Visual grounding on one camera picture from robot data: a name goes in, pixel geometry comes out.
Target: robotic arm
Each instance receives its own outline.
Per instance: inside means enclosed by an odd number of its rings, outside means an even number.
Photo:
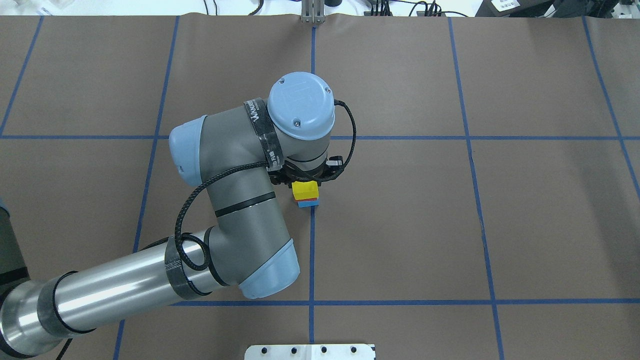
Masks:
[[[173,161],[183,180],[200,186],[175,234],[82,272],[29,280],[0,208],[0,359],[34,357],[62,339],[225,286],[256,299],[292,284],[300,267],[272,184],[329,181],[344,170],[348,159],[327,160],[335,104],[344,106],[321,78],[293,72],[273,85],[267,101],[176,127],[169,137]],[[182,219],[204,188],[218,225],[183,234]]]

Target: yellow block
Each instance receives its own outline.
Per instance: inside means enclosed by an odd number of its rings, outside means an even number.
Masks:
[[[307,181],[302,183],[295,181],[291,184],[293,190],[293,198],[296,200],[317,199],[319,197],[318,183],[315,181]]]

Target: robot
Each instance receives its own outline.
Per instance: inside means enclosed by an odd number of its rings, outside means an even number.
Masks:
[[[335,106],[351,118],[351,151],[328,158]],[[238,285],[249,299],[291,285],[300,266],[274,184],[331,181],[355,146],[349,108],[319,77],[293,72],[268,99],[176,127],[169,144],[192,186],[175,233],[128,256],[50,281],[31,280],[0,201],[0,359],[27,359],[107,323]],[[182,219],[207,189],[218,225],[183,233]]]

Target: white mounting plate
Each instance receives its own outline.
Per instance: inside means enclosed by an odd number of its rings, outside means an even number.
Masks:
[[[373,344],[252,345],[246,349],[244,360],[376,360],[375,349]]]

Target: white bracket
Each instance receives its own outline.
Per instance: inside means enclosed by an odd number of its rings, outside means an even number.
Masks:
[[[322,24],[324,22],[324,0],[302,0],[300,20],[305,24]]]
[[[376,360],[373,344],[252,345],[244,360]]]

